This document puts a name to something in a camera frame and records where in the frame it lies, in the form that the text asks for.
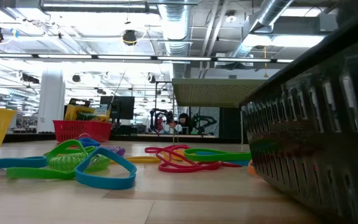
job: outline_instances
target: red basket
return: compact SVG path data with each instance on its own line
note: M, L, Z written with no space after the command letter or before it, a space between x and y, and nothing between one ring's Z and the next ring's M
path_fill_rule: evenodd
M55 135L58 142L69 139L78 139L81 134L89 134L98 142L108 141L110 137L111 123L96 121L53 121Z

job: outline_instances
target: metal grating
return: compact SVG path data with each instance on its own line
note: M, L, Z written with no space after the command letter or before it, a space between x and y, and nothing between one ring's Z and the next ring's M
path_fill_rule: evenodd
M264 82L265 80L172 79L178 106L222 108L238 108L239 103Z

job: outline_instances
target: blue elastic band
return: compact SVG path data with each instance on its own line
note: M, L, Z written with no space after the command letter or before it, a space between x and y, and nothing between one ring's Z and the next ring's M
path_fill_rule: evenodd
M213 153L213 152L203 152L203 151L196 152L196 155L198 155L198 156L210 156L210 155L215 155L215 154L216 153ZM224 161L224 162L237 164L240 166L248 166L248 163L249 163L249 161Z
M11 167L39 168L39 167L45 167L47 165L48 165L48 161L45 156L0 159L0 168L11 168Z
M117 162L117 164L122 165L129 171L129 177L98 177L95 175L85 174L84 170L89 166L91 158L96 154L106 156ZM133 163L129 162L121 156L118 156L116 153L111 152L110 150L99 147L75 168L75 178L79 183L88 185L90 187L109 190L121 190L133 187L135 184L136 170L136 166Z
M84 147L88 147L88 146L100 146L100 142L94 140L94 139L91 139L91 138L79 138L78 139L80 143L82 143L82 145Z

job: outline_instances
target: person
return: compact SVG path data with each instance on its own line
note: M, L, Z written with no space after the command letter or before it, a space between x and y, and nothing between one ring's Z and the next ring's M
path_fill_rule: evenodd
M179 115L178 124L182 126L182 131L179 132L179 134L191 134L193 127L191 126L190 118L186 113Z

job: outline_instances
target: computer monitor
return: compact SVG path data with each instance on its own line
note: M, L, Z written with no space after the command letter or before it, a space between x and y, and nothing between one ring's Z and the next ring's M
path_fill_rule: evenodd
M112 119L133 119L135 97L133 96L115 96L111 102L112 96L101 96L100 104L111 104L110 118Z

